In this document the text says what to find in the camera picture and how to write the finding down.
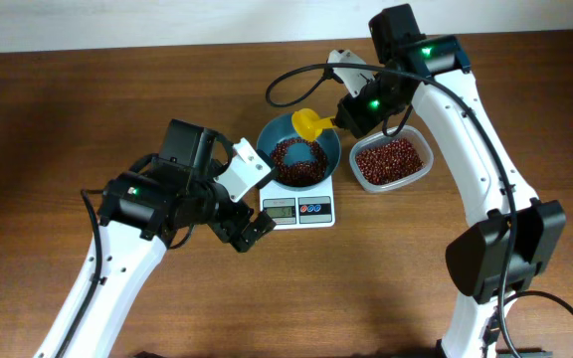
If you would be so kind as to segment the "clear plastic bean container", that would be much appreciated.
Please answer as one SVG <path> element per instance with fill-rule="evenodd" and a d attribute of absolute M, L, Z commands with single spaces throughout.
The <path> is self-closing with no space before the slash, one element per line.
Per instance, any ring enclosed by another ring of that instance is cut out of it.
<path fill-rule="evenodd" d="M 405 126 L 394 138 L 373 134 L 356 143 L 350 167 L 362 188 L 383 193 L 409 185 L 432 168 L 434 154 L 419 130 Z"/>

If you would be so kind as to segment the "red adzuki beans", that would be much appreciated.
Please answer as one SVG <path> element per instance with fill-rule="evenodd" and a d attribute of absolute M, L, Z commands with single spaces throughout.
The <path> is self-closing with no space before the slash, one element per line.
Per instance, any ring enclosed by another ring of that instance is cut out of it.
<path fill-rule="evenodd" d="M 330 163 L 317 142 L 299 137 L 280 142 L 270 157 L 278 167 L 278 181 L 291 187 L 317 184 L 325 177 Z M 362 176 L 374 185 L 397 181 L 424 167 L 424 162 L 407 139 L 362 150 L 355 160 Z"/>

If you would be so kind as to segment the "yellow plastic measuring scoop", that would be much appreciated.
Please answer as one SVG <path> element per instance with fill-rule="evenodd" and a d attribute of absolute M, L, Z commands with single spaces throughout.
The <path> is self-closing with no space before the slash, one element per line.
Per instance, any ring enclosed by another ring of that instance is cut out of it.
<path fill-rule="evenodd" d="M 291 116 L 291 124 L 302 139 L 313 142 L 324 130 L 336 128 L 334 117 L 320 117 L 313 109 L 303 108 Z"/>

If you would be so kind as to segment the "blue plastic bowl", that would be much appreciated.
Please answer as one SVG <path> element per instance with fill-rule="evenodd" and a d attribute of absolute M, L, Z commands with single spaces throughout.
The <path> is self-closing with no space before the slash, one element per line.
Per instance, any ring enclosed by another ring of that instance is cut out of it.
<path fill-rule="evenodd" d="M 302 191 L 334 174 L 341 158 L 341 144 L 333 129 L 324 129 L 314 141 L 306 141 L 296 133 L 291 117 L 287 113 L 270 121 L 259 135 L 257 148 L 276 164 L 275 183 Z"/>

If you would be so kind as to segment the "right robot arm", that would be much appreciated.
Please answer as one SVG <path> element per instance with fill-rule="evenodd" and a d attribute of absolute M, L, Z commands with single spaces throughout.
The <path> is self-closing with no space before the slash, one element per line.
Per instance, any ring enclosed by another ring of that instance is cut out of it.
<path fill-rule="evenodd" d="M 383 71 L 348 70 L 335 118 L 361 138 L 411 107 L 434 136 L 455 179 L 468 229 L 446 248 L 458 297 L 439 357 L 493 357 L 499 304 L 512 304 L 547 268 L 566 224 L 515 169 L 479 99 L 471 62 L 454 36 L 429 39 L 408 4 L 369 22 Z"/>

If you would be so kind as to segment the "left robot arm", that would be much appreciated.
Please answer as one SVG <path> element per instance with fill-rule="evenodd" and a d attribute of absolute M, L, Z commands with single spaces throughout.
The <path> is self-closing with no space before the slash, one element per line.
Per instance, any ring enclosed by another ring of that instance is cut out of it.
<path fill-rule="evenodd" d="M 170 121 L 161 148 L 82 198 L 93 238 L 86 260 L 39 357 L 105 357 L 136 296 L 164 255 L 179 248 L 178 231 L 208 226 L 244 253 L 275 227 L 243 198 L 277 176 L 269 155 L 246 140 L 182 120 Z"/>

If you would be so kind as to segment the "white digital kitchen scale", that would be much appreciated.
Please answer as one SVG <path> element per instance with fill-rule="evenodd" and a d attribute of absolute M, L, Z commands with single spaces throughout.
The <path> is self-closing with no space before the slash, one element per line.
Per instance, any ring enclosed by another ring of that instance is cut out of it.
<path fill-rule="evenodd" d="M 331 177 L 308 187 L 272 181 L 260 190 L 260 205 L 276 230 L 329 228 L 336 221 Z"/>

